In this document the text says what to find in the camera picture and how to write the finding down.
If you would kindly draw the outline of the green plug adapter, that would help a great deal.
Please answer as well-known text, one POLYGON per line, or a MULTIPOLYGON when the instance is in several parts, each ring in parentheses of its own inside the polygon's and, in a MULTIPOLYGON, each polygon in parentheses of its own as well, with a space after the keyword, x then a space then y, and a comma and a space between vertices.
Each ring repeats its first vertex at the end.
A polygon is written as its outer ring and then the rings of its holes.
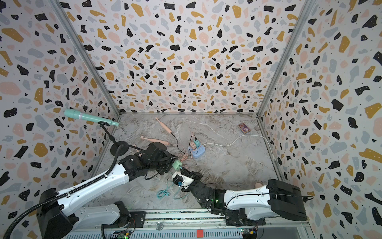
POLYGON ((177 159, 173 164, 172 164, 172 167, 175 169, 175 170, 179 170, 181 167, 182 167, 182 162, 177 159))

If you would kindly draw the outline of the pink toothbrush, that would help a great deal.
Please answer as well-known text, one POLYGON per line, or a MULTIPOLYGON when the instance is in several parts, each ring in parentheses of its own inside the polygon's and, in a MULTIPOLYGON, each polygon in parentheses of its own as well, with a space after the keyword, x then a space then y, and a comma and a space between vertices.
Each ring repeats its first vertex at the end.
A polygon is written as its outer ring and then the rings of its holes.
POLYGON ((159 124, 161 125, 161 127, 169 134, 173 134, 172 130, 170 128, 168 128, 163 122, 161 122, 158 118, 155 118, 156 121, 159 122, 159 124))
POLYGON ((170 146, 170 143, 168 141, 154 139, 154 138, 146 138, 144 136, 141 136, 140 138, 143 139, 143 140, 149 141, 149 142, 159 142, 159 143, 162 143, 165 146, 170 146))

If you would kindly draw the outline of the pink plug adapter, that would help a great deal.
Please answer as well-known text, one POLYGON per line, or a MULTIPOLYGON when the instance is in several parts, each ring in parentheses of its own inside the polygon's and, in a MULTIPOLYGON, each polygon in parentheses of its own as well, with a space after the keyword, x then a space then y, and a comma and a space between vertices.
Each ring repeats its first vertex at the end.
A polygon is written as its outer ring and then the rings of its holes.
POLYGON ((195 143, 190 143, 190 148, 192 149, 192 150, 195 150, 197 147, 196 147, 196 145, 195 145, 195 143))

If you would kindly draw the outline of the teal plug adapter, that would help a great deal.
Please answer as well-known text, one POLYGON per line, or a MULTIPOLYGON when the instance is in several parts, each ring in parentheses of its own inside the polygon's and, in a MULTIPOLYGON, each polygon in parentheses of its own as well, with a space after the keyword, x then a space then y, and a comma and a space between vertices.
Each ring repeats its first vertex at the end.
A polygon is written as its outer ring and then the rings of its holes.
POLYGON ((194 140, 194 144, 196 145, 196 148, 200 147, 201 146, 201 143, 199 140, 195 139, 194 140))

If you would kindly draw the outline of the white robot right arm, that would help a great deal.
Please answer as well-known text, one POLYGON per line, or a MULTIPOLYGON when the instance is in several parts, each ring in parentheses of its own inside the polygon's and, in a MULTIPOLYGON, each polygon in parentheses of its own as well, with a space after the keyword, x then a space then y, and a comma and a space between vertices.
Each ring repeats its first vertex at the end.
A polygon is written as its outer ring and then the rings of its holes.
POLYGON ((250 226, 260 219, 280 216, 290 221, 307 221, 304 203, 308 196, 299 187, 276 180, 250 190, 215 189, 201 182, 202 175, 181 169, 172 176, 175 185, 191 192, 199 205, 212 214, 225 216, 228 226, 250 226))

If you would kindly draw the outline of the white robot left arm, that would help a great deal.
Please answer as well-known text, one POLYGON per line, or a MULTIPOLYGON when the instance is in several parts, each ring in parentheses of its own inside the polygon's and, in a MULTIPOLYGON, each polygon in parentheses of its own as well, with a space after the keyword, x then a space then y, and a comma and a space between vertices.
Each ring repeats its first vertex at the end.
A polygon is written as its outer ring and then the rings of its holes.
POLYGON ((146 150, 140 150, 123 159, 114 158, 111 167, 78 185, 56 191, 51 188, 40 196, 37 210, 38 225, 44 239, 61 239, 72 230, 99 224, 121 226, 129 222, 129 211, 121 202, 101 208, 83 206, 103 193, 155 171, 168 173, 178 160, 167 151, 164 144, 150 143, 146 150))

